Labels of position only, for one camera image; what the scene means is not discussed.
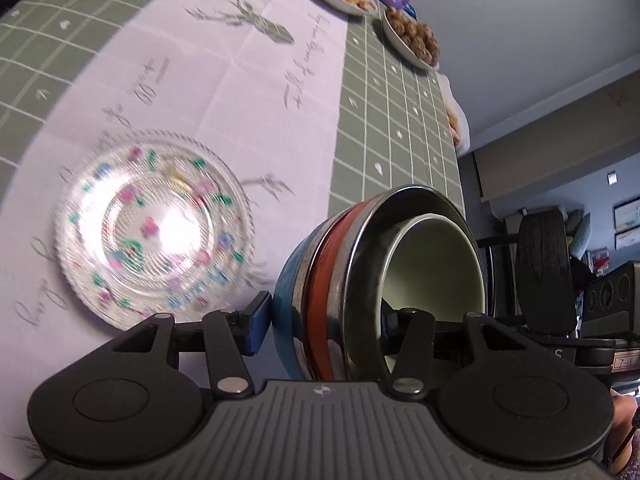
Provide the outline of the blue steel-lined bowl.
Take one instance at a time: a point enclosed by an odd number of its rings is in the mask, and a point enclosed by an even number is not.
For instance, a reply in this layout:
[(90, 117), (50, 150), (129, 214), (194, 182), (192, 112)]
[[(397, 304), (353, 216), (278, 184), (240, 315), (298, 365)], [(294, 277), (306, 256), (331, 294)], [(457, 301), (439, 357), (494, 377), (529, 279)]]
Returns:
[(326, 219), (295, 247), (274, 289), (274, 343), (286, 374), (293, 380), (314, 380), (304, 347), (303, 296), (319, 247), (341, 218), (342, 214), (334, 214)]

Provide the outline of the pale green ceramic bowl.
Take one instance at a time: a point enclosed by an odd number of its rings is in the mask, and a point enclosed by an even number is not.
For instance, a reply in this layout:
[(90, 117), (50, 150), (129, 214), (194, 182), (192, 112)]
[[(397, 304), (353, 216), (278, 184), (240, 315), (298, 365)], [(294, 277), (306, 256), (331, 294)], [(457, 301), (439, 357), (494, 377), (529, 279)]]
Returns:
[(460, 322), (485, 311), (485, 285), (472, 240), (441, 214), (398, 222), (376, 238), (382, 250), (378, 303), (388, 310), (431, 313), (439, 322)]

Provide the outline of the orange steel-lined bowl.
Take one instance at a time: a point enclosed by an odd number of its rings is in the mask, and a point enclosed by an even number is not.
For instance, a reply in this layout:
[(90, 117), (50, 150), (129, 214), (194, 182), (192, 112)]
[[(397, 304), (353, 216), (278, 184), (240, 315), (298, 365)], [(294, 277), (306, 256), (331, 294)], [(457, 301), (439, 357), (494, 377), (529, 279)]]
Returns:
[(429, 186), (393, 188), (340, 212), (310, 269), (305, 297), (305, 350), (320, 380), (382, 382), (382, 250), (376, 238), (398, 222), (441, 214), (457, 223), (478, 248), (460, 209)]

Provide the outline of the clear floral glass plate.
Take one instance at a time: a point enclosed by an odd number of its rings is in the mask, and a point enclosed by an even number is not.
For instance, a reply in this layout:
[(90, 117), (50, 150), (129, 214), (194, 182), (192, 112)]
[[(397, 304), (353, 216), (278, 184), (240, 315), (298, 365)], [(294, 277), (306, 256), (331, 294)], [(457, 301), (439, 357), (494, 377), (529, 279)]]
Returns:
[(102, 141), (68, 179), (55, 249), (84, 306), (119, 330), (229, 311), (254, 254), (250, 203), (210, 148), (146, 130)]

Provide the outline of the black wooden chair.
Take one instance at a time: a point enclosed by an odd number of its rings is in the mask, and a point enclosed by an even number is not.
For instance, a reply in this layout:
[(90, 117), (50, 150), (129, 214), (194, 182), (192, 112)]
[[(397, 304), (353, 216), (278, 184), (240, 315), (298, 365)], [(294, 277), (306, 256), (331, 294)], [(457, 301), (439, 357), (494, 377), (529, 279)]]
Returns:
[(526, 214), (518, 232), (481, 238), (486, 257), (487, 313), (497, 315), (494, 250), (515, 247), (514, 278), (522, 324), (539, 336), (561, 337), (577, 325), (570, 255), (559, 209)]

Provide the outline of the white plate at table edge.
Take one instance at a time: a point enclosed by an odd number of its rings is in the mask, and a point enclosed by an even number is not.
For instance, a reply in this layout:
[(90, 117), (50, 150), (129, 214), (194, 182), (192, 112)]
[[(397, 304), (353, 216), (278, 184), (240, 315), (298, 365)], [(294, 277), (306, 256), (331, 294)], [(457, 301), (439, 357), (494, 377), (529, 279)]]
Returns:
[(450, 81), (443, 74), (437, 74), (440, 93), (446, 107), (449, 131), (454, 140), (457, 158), (464, 156), (471, 147), (471, 136), (468, 120), (459, 103), (452, 94)]

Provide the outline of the white dish of walnuts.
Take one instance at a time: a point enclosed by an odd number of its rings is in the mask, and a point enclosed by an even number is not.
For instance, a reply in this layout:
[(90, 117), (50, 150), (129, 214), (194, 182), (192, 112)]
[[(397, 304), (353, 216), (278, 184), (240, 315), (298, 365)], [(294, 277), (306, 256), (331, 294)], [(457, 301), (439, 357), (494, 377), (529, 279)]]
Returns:
[(439, 69), (439, 43), (433, 29), (408, 14), (389, 6), (382, 17), (383, 32), (396, 52), (419, 70)]

